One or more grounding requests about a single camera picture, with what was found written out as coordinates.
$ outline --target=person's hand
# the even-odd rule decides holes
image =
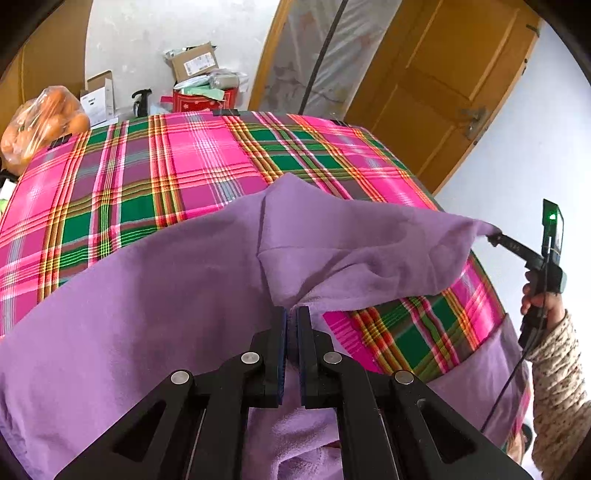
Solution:
[[[530,307],[533,305],[534,307],[542,308],[544,305],[544,294],[540,293],[534,297],[531,297],[532,293],[532,284],[531,282],[535,282],[537,279],[537,274],[535,272],[529,271],[525,273],[525,278],[527,278],[528,283],[523,286],[523,298],[521,299],[521,314],[525,315]],[[551,332],[556,328],[556,326],[562,322],[564,316],[566,315],[566,311],[564,309],[564,305],[562,304],[562,295],[554,294],[554,293],[547,293],[546,294],[546,304],[545,304],[546,312],[547,312],[547,319],[548,319],[548,332]]]

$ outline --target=door hinge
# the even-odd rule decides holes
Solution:
[[[464,116],[468,116],[471,119],[470,123],[464,130],[464,136],[468,140],[474,140],[488,118],[488,111],[485,107],[481,106],[478,110],[463,108],[460,110],[460,113]]]
[[[538,36],[538,38],[540,37],[540,29],[538,27],[534,27],[533,25],[530,25],[530,24],[527,24],[525,27],[529,28],[530,30],[533,30],[534,33]]]

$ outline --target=wooden door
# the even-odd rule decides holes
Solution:
[[[403,0],[345,121],[436,193],[522,75],[539,27],[522,0]]]

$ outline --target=patterned sleeve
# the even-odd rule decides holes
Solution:
[[[532,458],[544,480],[554,480],[591,427],[579,342],[568,313],[528,360],[532,362],[537,434]]]

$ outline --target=plaid blanket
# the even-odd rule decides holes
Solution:
[[[328,120],[199,112],[97,129],[38,154],[18,183],[0,222],[0,335],[115,250],[286,172],[343,199],[439,208],[370,133]],[[429,381],[468,358],[504,314],[471,255],[439,295],[324,317],[367,369]]]

